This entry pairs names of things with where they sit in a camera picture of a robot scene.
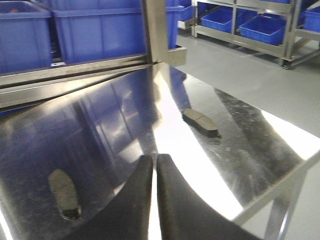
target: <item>metal shelf rack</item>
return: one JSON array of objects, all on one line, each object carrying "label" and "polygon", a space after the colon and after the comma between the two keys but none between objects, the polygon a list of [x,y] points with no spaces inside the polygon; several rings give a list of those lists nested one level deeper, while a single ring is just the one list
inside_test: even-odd
[{"label": "metal shelf rack", "polygon": [[0,74],[0,112],[62,96],[160,62],[186,64],[187,49],[168,50],[165,1],[141,0],[147,53]]},{"label": "metal shelf rack", "polygon": [[[219,6],[227,6],[233,8],[232,16],[232,30],[231,33],[215,30],[209,27],[199,25],[196,21],[192,27],[192,35],[197,37],[198,34],[205,35],[211,38],[219,39],[248,49],[259,51],[279,58],[279,63],[283,64],[283,58],[287,49],[287,42],[291,30],[292,19],[294,15],[296,0],[291,0],[290,3],[278,3],[262,0],[193,0],[192,4],[198,6],[198,3],[214,4]],[[286,27],[283,44],[272,45],[264,42],[252,40],[242,37],[238,34],[236,29],[236,14],[237,9],[253,10],[259,13],[269,13],[275,15],[285,16]]]},{"label": "metal shelf rack", "polygon": [[178,21],[178,28],[182,30],[187,30],[192,28],[192,26],[196,23],[194,18],[189,19],[188,21]]},{"label": "metal shelf rack", "polygon": [[298,26],[298,18],[302,5],[302,0],[297,0],[295,11],[293,15],[292,31],[289,33],[287,50],[283,58],[282,67],[284,69],[290,69],[294,65],[298,65],[302,62],[310,60],[320,55],[320,49],[316,49],[304,56],[295,58],[294,53],[306,45],[310,41],[320,42],[320,32],[308,31],[300,29],[302,26]]}]

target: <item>gray floor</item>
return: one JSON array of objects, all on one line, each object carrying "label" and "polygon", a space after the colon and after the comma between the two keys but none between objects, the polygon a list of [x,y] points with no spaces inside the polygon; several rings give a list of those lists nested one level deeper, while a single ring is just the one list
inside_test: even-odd
[{"label": "gray floor", "polygon": [[[180,31],[188,48],[187,64],[178,67],[247,103],[274,114],[320,138],[320,57],[285,70],[272,56]],[[300,54],[314,50],[317,42]],[[320,163],[308,173],[285,240],[320,240]],[[243,227],[263,237],[271,204]]]}]

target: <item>table leg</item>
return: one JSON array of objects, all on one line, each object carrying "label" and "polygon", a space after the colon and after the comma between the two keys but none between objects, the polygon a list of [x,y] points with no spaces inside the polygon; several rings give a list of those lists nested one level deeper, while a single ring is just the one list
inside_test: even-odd
[{"label": "table leg", "polygon": [[305,176],[305,172],[297,176],[274,199],[264,235],[265,240],[283,240],[285,238]]}]

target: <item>black rubber part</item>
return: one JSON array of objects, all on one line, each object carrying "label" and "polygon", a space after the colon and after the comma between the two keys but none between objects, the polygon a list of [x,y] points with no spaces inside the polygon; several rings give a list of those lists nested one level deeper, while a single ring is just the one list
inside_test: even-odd
[{"label": "black rubber part", "polygon": [[162,240],[259,239],[204,202],[188,185],[170,155],[158,155],[156,168]]},{"label": "black rubber part", "polygon": [[153,162],[141,156],[117,196],[89,223],[65,240],[147,240]]}]

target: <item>reflective metal surface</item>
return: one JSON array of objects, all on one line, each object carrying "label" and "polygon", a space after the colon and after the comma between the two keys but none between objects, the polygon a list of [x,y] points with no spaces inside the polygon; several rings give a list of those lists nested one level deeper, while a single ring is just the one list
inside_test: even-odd
[{"label": "reflective metal surface", "polygon": [[[188,126],[185,108],[210,117],[221,138]],[[7,239],[60,239],[110,202],[139,156],[157,153],[170,154],[223,216],[247,218],[300,179],[319,150],[310,133],[160,63],[0,118],[0,222]],[[76,186],[77,220],[56,208],[48,183],[56,169]]]}]

